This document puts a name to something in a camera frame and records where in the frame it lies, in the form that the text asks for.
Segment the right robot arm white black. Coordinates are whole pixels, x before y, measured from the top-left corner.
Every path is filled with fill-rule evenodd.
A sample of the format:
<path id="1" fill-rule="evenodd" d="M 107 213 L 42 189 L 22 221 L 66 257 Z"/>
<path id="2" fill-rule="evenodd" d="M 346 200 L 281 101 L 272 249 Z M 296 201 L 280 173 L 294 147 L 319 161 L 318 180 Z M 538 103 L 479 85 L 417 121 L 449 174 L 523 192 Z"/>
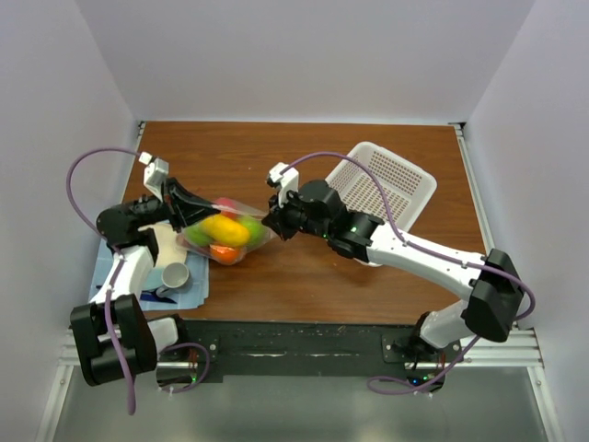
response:
<path id="1" fill-rule="evenodd" d="M 281 239 L 297 233 L 323 238 L 341 257 L 389 266 L 417 275 L 457 296 L 453 305 L 422 314 L 401 348 L 409 357 L 432 361 L 450 343 L 477 335 L 506 342 L 524 292 L 511 258 L 500 250 L 483 256 L 396 233 L 383 219 L 346 207 L 324 180 L 299 186 L 296 180 L 270 180 L 264 226 Z"/>

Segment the white plastic basket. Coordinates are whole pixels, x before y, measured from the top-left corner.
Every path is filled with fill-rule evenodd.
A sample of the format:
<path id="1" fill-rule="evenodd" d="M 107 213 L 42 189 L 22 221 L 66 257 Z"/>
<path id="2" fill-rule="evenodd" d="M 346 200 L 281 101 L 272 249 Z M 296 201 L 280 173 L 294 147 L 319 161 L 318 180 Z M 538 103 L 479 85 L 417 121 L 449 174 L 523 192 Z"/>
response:
<path id="1" fill-rule="evenodd" d="M 317 155 L 340 161 L 326 181 L 348 209 L 385 221 L 376 230 L 373 242 L 373 250 L 382 248 L 376 255 L 378 261 L 357 258 L 357 262 L 369 267 L 396 267 L 421 276 L 439 270 L 440 264 L 433 257 L 407 243 L 416 239 L 407 229 L 436 190 L 437 181 L 431 174 L 370 142 L 361 142 L 347 155 L 328 151 Z"/>

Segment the clear zip top bag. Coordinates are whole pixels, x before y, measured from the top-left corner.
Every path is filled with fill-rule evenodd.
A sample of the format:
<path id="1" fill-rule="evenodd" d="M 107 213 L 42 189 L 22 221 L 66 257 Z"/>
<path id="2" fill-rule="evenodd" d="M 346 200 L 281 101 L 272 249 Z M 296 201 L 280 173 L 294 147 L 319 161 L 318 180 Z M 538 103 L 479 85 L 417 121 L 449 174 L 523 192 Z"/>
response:
<path id="1" fill-rule="evenodd" d="M 261 223 L 265 216 L 262 211 L 229 198 L 218 198 L 214 205 L 221 207 L 219 214 L 184 227 L 176 236 L 180 248 L 223 265 L 234 265 L 276 237 Z"/>

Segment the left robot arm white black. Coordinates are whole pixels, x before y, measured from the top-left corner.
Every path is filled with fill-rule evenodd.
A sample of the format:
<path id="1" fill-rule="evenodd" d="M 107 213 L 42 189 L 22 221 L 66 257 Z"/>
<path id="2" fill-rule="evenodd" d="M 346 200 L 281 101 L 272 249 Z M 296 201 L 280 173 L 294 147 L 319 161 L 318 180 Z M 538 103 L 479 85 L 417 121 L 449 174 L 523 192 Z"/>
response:
<path id="1" fill-rule="evenodd" d="M 97 218 L 112 267 L 95 297 L 70 314 L 80 366 L 90 386 L 153 371 L 160 353 L 180 361 L 190 352 L 191 339 L 178 315 L 147 320 L 140 308 L 144 282 L 159 253 L 153 226 L 167 222 L 180 232 L 219 211 L 174 178 L 165 179 L 160 191 L 160 196 L 114 205 Z"/>

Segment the yellow fake lemon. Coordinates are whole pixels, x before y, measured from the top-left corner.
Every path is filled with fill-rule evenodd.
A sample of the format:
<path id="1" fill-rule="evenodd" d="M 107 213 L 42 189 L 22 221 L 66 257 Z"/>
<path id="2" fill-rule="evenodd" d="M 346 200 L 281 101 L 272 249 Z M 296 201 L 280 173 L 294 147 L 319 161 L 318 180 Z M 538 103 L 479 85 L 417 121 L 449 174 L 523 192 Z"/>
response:
<path id="1" fill-rule="evenodd" d="M 204 219 L 201 230 L 214 241 L 228 247 L 242 247 L 249 241 L 248 231 L 237 221 L 224 215 Z"/>

